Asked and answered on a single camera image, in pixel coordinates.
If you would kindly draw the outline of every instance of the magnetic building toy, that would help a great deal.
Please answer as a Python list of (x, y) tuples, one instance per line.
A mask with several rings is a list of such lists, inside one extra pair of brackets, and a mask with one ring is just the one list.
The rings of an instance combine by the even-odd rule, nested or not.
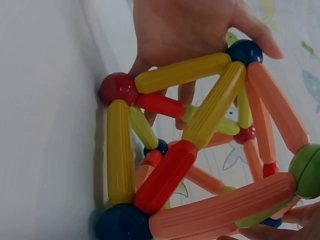
[[(300, 199), (320, 196), (320, 145), (262, 64), (261, 49), (238, 40), (226, 53), (182, 61), (137, 77), (113, 73), (99, 95), (107, 109), (107, 190), (113, 207), (95, 231), (100, 240), (212, 240), (259, 223), (279, 227)], [(157, 92), (220, 75), (201, 106), (183, 105)], [(238, 121), (224, 118), (236, 100)], [(187, 123), (179, 141), (157, 139), (141, 109)], [(272, 119), (294, 154), (288, 172), (279, 172)], [(131, 130), (144, 144), (135, 171)], [(198, 151), (235, 140), (254, 183), (235, 189), (194, 166)], [(214, 196), (164, 209), (187, 178)]]

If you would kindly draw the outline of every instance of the yellow stick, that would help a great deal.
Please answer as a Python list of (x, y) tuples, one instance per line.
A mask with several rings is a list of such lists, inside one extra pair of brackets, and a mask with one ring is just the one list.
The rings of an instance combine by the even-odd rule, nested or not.
[[(190, 122), (193, 115), (196, 113), (197, 109), (198, 109), (197, 106), (192, 106), (192, 105), (185, 106), (185, 114), (181, 119), (186, 123)], [(216, 131), (221, 134), (234, 136), (240, 132), (240, 127), (237, 122), (224, 117), (222, 121), (219, 123)]]
[(245, 65), (238, 61), (232, 62), (195, 112), (183, 131), (182, 139), (193, 143), (198, 150), (205, 148), (243, 88), (245, 78)]
[(135, 196), (135, 165), (126, 102), (118, 99), (110, 104), (106, 127), (108, 197), (113, 205), (129, 204)]
[(156, 149), (158, 139), (140, 108), (130, 107), (131, 126), (135, 134), (147, 149)]
[(181, 85), (220, 74), (231, 62), (226, 53), (215, 53), (181, 61), (141, 73), (135, 78), (139, 93), (150, 94), (172, 86)]
[(242, 129), (249, 128), (253, 123), (251, 109), (245, 87), (241, 89), (237, 96), (238, 124)]

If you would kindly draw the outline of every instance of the hand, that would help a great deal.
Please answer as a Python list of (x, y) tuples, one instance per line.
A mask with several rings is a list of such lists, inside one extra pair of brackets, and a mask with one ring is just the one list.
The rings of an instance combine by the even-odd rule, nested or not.
[[(320, 202), (288, 211), (283, 216), (283, 221), (299, 224), (302, 229), (296, 231), (258, 225), (240, 229), (240, 233), (251, 240), (320, 240)], [(217, 240), (235, 240), (235, 238), (221, 236)]]
[[(268, 27), (243, 0), (133, 0), (133, 19), (137, 56), (129, 74), (134, 77), (151, 67), (225, 52), (231, 27), (247, 34), (269, 57), (283, 57)], [(178, 100), (190, 105), (195, 84), (179, 86)], [(145, 112), (145, 116), (152, 125), (156, 114)], [(181, 119), (176, 121), (178, 129), (184, 126)]]

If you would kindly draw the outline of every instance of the dark blue ball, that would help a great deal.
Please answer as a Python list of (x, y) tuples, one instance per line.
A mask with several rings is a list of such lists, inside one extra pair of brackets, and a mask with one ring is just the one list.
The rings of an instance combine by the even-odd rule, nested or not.
[(227, 53), (231, 60), (242, 62), (246, 67), (253, 62), (263, 62), (263, 54), (260, 47), (251, 40), (241, 39), (232, 44)]
[(95, 225), (99, 240), (151, 240), (149, 216), (131, 204), (106, 210)]
[[(163, 157), (168, 152), (168, 144), (162, 139), (158, 139), (158, 140), (159, 140), (159, 143), (158, 143), (158, 146), (156, 147), (156, 150), (158, 150)], [(147, 149), (146, 147), (144, 147), (143, 149), (144, 156), (146, 156), (150, 151), (151, 151), (150, 149)]]
[(272, 227), (272, 228), (278, 228), (281, 226), (282, 224), (282, 218), (279, 218), (279, 219), (272, 219), (272, 218), (267, 218), (266, 220), (260, 222), (261, 224), (263, 225), (267, 225), (269, 227)]

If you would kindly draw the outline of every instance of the red ball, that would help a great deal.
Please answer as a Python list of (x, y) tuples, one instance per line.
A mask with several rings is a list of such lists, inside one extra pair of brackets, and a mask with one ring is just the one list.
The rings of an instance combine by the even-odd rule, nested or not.
[(132, 106), (139, 93), (134, 77), (123, 72), (115, 72), (102, 81), (99, 94), (101, 101), (107, 106), (116, 99), (124, 100), (129, 106)]
[(235, 140), (238, 144), (244, 144), (248, 140), (253, 140), (256, 137), (256, 128), (251, 125), (247, 129), (240, 129), (240, 132), (233, 136), (233, 140)]

